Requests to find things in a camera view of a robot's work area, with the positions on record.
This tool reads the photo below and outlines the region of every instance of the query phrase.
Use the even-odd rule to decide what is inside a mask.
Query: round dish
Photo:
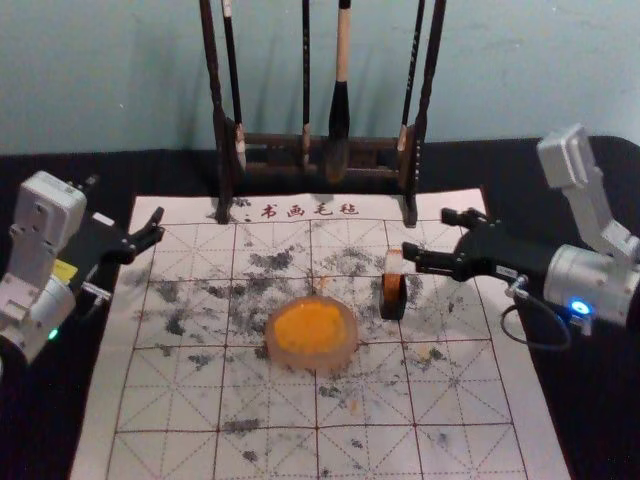
[[[298,298],[273,312],[265,337],[274,362],[321,374],[345,367],[358,345],[353,313],[321,296]]]

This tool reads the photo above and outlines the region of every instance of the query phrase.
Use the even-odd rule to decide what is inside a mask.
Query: yellow label
[[[56,260],[53,264],[53,274],[65,285],[69,285],[69,282],[77,272],[78,269],[76,267],[62,260]]]

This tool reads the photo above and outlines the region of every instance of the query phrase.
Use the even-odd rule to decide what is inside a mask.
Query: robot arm
[[[581,125],[542,140],[538,156],[549,187],[560,188],[569,204],[582,240],[616,262],[633,265],[640,260],[640,240],[615,221],[602,186],[589,138]]]
[[[403,257],[415,263],[417,272],[459,282],[476,275],[504,280],[510,285],[507,295],[553,315],[565,332],[556,311],[565,312],[585,334],[590,334],[596,317],[639,329],[640,241],[612,218],[584,129],[578,125],[550,135],[538,144],[538,153],[549,186],[562,189],[581,237],[595,252],[516,239],[500,220],[475,210],[443,209],[443,223],[467,229],[454,251],[434,252],[405,243]]]
[[[86,211],[83,186],[38,172],[20,188],[13,249],[0,281],[0,371],[30,364],[76,306],[81,291],[102,305],[111,294],[90,283],[101,264],[128,264],[162,239],[158,208],[140,231],[127,234],[108,217]]]

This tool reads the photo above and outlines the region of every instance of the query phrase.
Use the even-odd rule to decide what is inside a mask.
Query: blue led light
[[[573,300],[570,308],[580,315],[589,315],[591,313],[591,307],[582,300]]]

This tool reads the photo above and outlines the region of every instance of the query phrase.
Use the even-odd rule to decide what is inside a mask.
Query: small roller
[[[384,261],[380,289],[380,316],[400,320],[407,304],[407,283],[402,274],[402,250],[389,250]]]

